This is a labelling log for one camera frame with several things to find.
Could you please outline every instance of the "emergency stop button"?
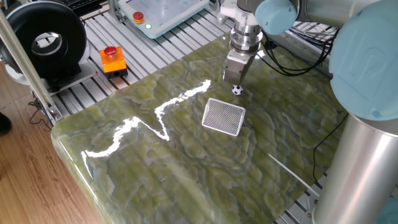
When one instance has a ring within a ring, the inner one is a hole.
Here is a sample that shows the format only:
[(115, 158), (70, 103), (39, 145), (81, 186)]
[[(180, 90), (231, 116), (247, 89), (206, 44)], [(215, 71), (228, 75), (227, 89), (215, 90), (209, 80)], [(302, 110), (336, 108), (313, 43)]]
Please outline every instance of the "emergency stop button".
[(134, 22), (140, 24), (140, 23), (144, 22), (144, 15), (142, 12), (135, 12), (132, 15), (132, 19)]
[(118, 50), (116, 47), (107, 47), (104, 49), (104, 54), (106, 54), (108, 57), (114, 57), (117, 51)]

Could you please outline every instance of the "cable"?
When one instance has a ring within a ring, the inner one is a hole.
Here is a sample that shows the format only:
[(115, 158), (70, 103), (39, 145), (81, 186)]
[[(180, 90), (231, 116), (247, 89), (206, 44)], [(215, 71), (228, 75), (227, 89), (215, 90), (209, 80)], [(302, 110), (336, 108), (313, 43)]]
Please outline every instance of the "cable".
[[(320, 64), (322, 64), (322, 62), (327, 58), (327, 56), (330, 54), (331, 52), (331, 48), (333, 46), (333, 42), (336, 38), (336, 35), (338, 33), (339, 30), (336, 31), (336, 33), (334, 34), (333, 37), (329, 38), (328, 40), (326, 40), (324, 43), (322, 43), (322, 52), (318, 58), (318, 60), (311, 65), (308, 68), (301, 68), (301, 69), (291, 69), (291, 68), (287, 68), (282, 66), (276, 59), (274, 52), (272, 51), (272, 49), (267, 49), (267, 47), (265, 46), (265, 43), (261, 42), (261, 45), (264, 47), (264, 50), (266, 51), (268, 57), (276, 64), (277, 68), (276, 69), (274, 66), (272, 66), (270, 63), (268, 63), (265, 59), (263, 59), (259, 54), (257, 54), (261, 60), (266, 63), (268, 66), (270, 66), (270, 68), (272, 68), (273, 70), (275, 70), (276, 72), (278, 72), (281, 75), (285, 75), (288, 77), (296, 77), (299, 75), (304, 75), (306, 73), (308, 73), (309, 71), (311, 71), (312, 69), (316, 68), (317, 66), (319, 66)], [(271, 43), (271, 40), (268, 38), (268, 35), (262, 30), (261, 31), (264, 34), (264, 37), (266, 38), (266, 42)]]
[(33, 115), (30, 117), (30, 119), (29, 119), (29, 123), (30, 124), (40, 124), (41, 122), (43, 122), (44, 123), (44, 131), (47, 131), (47, 132), (49, 132), (49, 131), (51, 131), (51, 127), (49, 126), (49, 122), (47, 121), (44, 121), (43, 119), (41, 119), (40, 118), (40, 120), (38, 121), (38, 122), (33, 122), (32, 120), (33, 120), (33, 118), (36, 116), (36, 114), (39, 112), (39, 111), (42, 111), (42, 106), (40, 105), (40, 102), (39, 102), (39, 100), (38, 99), (35, 99), (35, 101), (31, 101), (31, 102), (29, 102), (28, 103), (28, 105), (29, 106), (34, 106), (34, 107), (36, 107), (36, 111), (35, 111), (35, 113), (33, 113)]
[(334, 130), (332, 130), (331, 133), (329, 133), (324, 139), (322, 139), (322, 141), (321, 141), (319, 144), (317, 144), (317, 146), (315, 146), (315, 148), (313, 148), (313, 169), (312, 169), (312, 177), (313, 177), (313, 179), (315, 180), (315, 184), (317, 184), (318, 187), (321, 188), (321, 189), (322, 189), (322, 186), (319, 184), (317, 178), (315, 177), (315, 164), (316, 164), (316, 162), (315, 162), (315, 152), (317, 151), (318, 147), (319, 147), (320, 145), (322, 145), (322, 143), (325, 142), (326, 139), (327, 139), (329, 136), (331, 136), (331, 135), (344, 123), (344, 121), (346, 120), (347, 116), (348, 116), (348, 113), (347, 113), (346, 116), (343, 118), (343, 120), (334, 128)]

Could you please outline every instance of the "small soccer ball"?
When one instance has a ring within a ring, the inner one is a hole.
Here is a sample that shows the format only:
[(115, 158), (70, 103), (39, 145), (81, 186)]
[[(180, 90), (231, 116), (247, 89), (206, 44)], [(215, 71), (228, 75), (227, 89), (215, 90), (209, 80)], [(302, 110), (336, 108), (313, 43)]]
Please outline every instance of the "small soccer ball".
[(232, 93), (240, 95), (243, 93), (243, 87), (241, 85), (232, 85)]

